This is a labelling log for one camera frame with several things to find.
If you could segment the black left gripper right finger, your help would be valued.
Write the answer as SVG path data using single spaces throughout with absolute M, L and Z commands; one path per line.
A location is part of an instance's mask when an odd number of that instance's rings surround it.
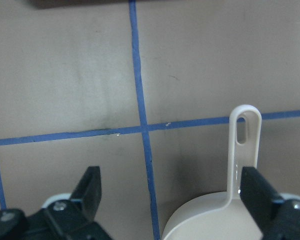
M 241 172 L 240 199 L 263 240 L 300 240 L 300 197 L 278 193 L 252 166 Z

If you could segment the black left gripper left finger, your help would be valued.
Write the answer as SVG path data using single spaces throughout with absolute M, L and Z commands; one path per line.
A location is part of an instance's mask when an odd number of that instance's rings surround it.
M 101 170 L 89 166 L 72 193 L 56 194 L 44 202 L 43 239 L 101 240 L 102 227 L 94 221 L 101 197 Z

